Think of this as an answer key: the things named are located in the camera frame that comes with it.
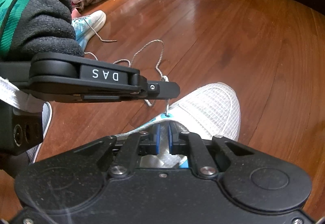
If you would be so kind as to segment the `left hand black glove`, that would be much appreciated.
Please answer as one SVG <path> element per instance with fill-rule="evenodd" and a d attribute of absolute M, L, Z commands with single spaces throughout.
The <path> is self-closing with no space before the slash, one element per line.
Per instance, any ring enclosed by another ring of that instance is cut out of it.
<path fill-rule="evenodd" d="M 37 53 L 82 57 L 70 0 L 1 0 L 1 61 L 29 61 Z"/>

